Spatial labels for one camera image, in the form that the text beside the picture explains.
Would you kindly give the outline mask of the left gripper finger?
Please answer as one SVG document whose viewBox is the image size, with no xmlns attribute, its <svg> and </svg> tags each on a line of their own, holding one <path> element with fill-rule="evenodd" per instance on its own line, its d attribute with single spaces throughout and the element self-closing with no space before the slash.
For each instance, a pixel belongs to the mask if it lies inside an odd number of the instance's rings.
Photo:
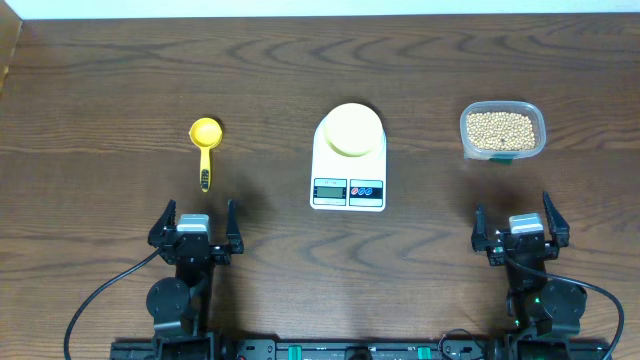
<svg viewBox="0 0 640 360">
<path fill-rule="evenodd" d="M 226 237 L 230 248 L 229 252 L 231 254 L 244 253 L 244 242 L 238 227 L 236 205 L 233 200 L 228 201 Z"/>
<path fill-rule="evenodd" d="M 176 201 L 170 200 L 160 218 L 149 230 L 149 245 L 153 247 L 161 247 L 169 240 L 170 235 L 176 230 L 175 216 Z"/>
</svg>

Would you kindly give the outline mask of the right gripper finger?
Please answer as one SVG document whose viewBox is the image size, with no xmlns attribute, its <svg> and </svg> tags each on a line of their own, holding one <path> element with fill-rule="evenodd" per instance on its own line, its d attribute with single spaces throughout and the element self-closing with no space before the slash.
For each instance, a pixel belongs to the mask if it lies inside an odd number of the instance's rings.
<svg viewBox="0 0 640 360">
<path fill-rule="evenodd" d="M 546 219 L 552 240 L 558 247 L 568 247 L 570 241 L 570 226 L 554 206 L 550 195 L 542 195 Z"/>
<path fill-rule="evenodd" d="M 485 251 L 488 235 L 484 207 L 478 204 L 475 210 L 476 221 L 471 234 L 471 245 L 475 252 Z"/>
</svg>

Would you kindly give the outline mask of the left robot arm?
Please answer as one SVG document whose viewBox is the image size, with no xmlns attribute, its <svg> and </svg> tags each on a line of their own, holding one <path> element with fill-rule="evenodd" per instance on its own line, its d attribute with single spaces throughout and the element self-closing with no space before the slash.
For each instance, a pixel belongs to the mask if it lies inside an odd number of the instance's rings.
<svg viewBox="0 0 640 360">
<path fill-rule="evenodd" d="M 154 319 L 152 345 L 156 359 L 220 357 L 216 335 L 207 325 L 213 271 L 244 252 L 232 200 L 227 210 L 227 241 L 214 244 L 212 238 L 208 215 L 177 217 L 173 200 L 149 231 L 148 244 L 175 267 L 175 275 L 156 282 L 146 297 L 147 310 Z"/>
</svg>

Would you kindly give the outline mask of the white digital kitchen scale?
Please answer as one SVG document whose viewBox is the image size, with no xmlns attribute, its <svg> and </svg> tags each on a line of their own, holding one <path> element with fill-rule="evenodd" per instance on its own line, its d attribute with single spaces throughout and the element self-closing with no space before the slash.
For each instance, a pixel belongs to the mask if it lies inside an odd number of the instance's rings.
<svg viewBox="0 0 640 360">
<path fill-rule="evenodd" d="M 313 139 L 309 205 L 315 210 L 381 212 L 387 197 L 387 146 L 347 157 L 325 141 L 324 119 Z"/>
</svg>

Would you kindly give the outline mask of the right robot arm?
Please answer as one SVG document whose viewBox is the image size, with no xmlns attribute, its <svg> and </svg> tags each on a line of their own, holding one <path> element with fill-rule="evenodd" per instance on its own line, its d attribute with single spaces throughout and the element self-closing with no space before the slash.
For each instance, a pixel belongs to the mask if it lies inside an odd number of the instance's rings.
<svg viewBox="0 0 640 360">
<path fill-rule="evenodd" d="M 570 338 L 580 332 L 586 310 L 583 286 L 557 280 L 545 263 L 569 245 L 570 226 L 548 193 L 542 196 L 547 222 L 537 213 L 509 218 L 509 227 L 489 232 L 485 210 L 478 205 L 471 234 L 474 251 L 484 252 L 491 266 L 503 266 L 509 289 L 507 313 L 516 329 L 490 341 L 487 359 L 570 360 Z"/>
</svg>

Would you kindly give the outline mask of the yellow measuring scoop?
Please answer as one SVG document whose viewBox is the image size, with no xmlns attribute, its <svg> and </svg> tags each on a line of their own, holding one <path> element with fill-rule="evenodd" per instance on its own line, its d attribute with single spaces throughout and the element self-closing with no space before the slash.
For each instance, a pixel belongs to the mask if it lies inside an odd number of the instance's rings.
<svg viewBox="0 0 640 360">
<path fill-rule="evenodd" d="M 200 150 L 200 188 L 203 192 L 208 192 L 212 179 L 211 151 L 222 141 L 222 127 L 213 118 L 200 118 L 192 124 L 189 137 Z"/>
</svg>

